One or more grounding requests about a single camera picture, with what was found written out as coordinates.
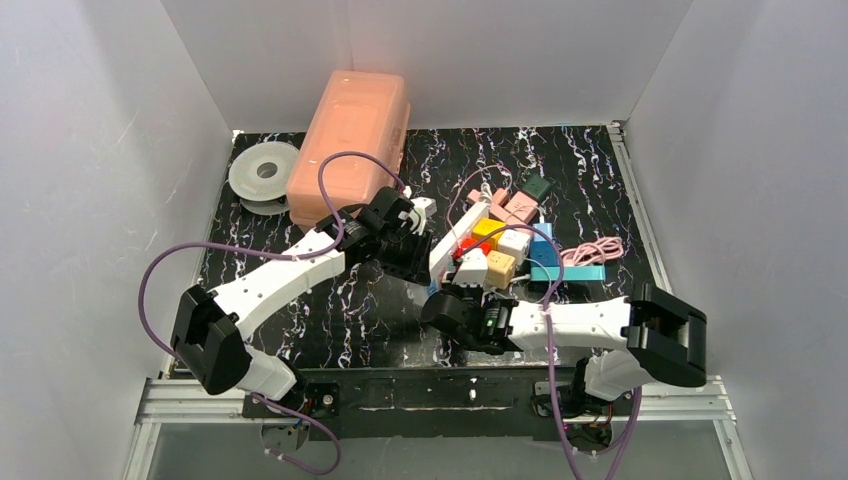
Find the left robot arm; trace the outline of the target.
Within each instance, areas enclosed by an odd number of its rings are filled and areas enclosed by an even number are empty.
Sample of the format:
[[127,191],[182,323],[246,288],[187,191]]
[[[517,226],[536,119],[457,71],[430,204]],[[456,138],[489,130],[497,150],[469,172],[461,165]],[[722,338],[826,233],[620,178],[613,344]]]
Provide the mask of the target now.
[[428,286],[433,199],[381,188],[367,204],[333,210],[282,254],[211,290],[180,298],[170,344],[203,389],[239,389],[282,400],[307,382],[287,360],[250,346],[273,314],[319,284],[372,262],[384,274]]

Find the yellow cube socket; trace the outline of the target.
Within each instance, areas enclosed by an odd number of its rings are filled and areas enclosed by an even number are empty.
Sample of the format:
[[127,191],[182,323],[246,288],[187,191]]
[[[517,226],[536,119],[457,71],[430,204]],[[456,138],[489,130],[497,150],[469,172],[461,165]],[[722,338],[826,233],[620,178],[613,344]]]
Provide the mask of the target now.
[[483,218],[472,228],[471,237],[474,240],[482,240],[485,238],[485,244],[487,244],[491,249],[496,250],[499,240],[503,234],[501,228],[505,226],[506,224],[502,221],[491,218]]

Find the pink plastic storage box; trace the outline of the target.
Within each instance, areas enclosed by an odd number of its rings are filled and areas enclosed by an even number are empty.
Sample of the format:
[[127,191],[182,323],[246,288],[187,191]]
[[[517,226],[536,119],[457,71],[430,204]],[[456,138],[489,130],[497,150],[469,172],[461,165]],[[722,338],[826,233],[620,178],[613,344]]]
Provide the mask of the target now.
[[[306,231],[330,215],[318,186],[318,170],[329,156],[356,151],[399,173],[410,104],[398,75],[336,70],[330,76],[286,186],[289,218]],[[325,168],[325,189],[339,210],[368,203],[394,179],[375,163],[344,156]]]

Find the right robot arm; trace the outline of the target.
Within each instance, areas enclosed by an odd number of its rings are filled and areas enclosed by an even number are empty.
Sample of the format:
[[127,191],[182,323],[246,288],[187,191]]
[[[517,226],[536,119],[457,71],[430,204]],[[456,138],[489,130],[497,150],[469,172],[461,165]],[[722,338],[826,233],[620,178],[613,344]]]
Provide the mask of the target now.
[[611,402],[646,383],[698,388],[707,382],[707,317],[650,283],[596,303],[483,300],[449,286],[425,302],[422,322],[467,351],[489,355],[550,347],[601,348],[576,369],[571,392]]

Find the white power strip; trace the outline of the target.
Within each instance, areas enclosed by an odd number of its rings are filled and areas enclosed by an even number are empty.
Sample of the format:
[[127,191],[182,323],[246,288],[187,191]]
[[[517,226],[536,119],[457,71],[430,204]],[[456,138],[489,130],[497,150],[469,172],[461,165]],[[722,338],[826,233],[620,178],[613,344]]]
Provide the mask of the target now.
[[489,217],[489,212],[489,203],[475,203],[432,248],[429,254],[430,290],[441,288],[441,278],[452,264],[453,254],[459,248],[460,242],[471,235],[473,227],[480,220]]

